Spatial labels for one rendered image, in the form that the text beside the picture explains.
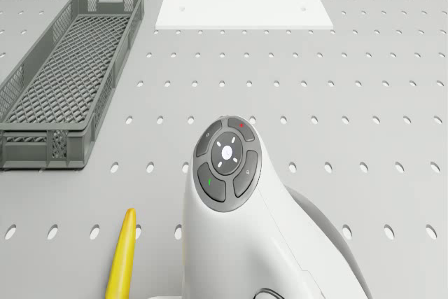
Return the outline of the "banana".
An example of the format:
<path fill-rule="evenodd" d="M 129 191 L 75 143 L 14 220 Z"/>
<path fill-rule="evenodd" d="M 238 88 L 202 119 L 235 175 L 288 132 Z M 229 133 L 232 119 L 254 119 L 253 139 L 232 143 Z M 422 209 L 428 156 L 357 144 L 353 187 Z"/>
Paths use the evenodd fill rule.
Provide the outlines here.
<path fill-rule="evenodd" d="M 126 211 L 106 287 L 105 299 L 129 299 L 136 242 L 136 211 Z"/>

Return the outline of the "dark grey basket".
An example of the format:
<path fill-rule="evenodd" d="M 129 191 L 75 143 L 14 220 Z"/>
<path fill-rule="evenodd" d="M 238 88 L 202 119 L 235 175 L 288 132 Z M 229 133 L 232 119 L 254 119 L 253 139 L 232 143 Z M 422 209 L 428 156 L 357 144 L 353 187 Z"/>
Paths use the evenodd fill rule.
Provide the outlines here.
<path fill-rule="evenodd" d="M 144 0 L 69 0 L 0 84 L 0 169 L 86 166 Z"/>

